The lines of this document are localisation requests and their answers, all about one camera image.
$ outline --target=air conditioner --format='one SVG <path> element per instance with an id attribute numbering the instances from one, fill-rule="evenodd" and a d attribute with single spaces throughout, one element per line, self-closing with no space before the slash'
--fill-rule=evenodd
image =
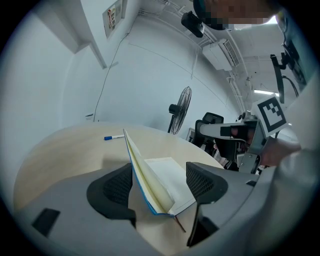
<path id="1" fill-rule="evenodd" d="M 232 67 L 239 65 L 236 52 L 227 39 L 206 45 L 202 53 L 216 70 L 231 71 Z"/>

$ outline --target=round wooden table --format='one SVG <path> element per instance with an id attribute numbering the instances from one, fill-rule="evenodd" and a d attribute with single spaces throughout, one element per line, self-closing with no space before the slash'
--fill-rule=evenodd
<path id="1" fill-rule="evenodd" d="M 124 138 L 104 141 L 105 136 L 123 134 L 123 129 L 127 130 L 144 159 L 172 157 L 184 169 L 186 162 L 222 168 L 197 146 L 161 130 L 107 122 L 68 127 L 45 138 L 25 158 L 14 185 L 14 210 L 23 208 L 51 185 L 65 178 L 129 163 Z M 177 216 L 186 230 L 184 233 L 171 217 L 151 213 L 133 178 L 129 208 L 135 210 L 137 232 L 158 251 L 172 255 L 188 249 L 187 240 L 196 213 L 195 203 Z"/>

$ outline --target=ceiling light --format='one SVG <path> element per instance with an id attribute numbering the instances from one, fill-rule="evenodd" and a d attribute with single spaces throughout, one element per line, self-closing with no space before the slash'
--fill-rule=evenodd
<path id="1" fill-rule="evenodd" d="M 272 16 L 272 18 L 264 24 L 278 24 L 278 22 L 276 20 L 276 16 Z"/>
<path id="2" fill-rule="evenodd" d="M 279 97 L 279 93 L 277 92 L 266 91 L 266 90 L 254 90 L 254 92 L 256 94 L 267 94 L 267 95 L 275 94 L 275 96 Z"/>

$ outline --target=notebook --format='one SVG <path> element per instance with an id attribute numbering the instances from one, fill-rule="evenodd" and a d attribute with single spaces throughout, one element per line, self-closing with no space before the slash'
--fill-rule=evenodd
<path id="1" fill-rule="evenodd" d="M 123 133 L 133 172 L 151 212 L 176 216 L 191 206 L 196 200 L 187 185 L 186 171 L 171 157 L 144 159 L 128 132 L 124 129 Z"/>

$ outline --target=marker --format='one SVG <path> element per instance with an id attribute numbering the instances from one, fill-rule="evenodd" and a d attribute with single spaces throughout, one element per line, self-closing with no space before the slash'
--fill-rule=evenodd
<path id="1" fill-rule="evenodd" d="M 109 140 L 113 140 L 113 139 L 120 139 L 120 138 L 124 138 L 124 135 L 116 135 L 116 136 L 108 136 L 108 137 L 104 137 L 105 141 L 109 141 Z"/>

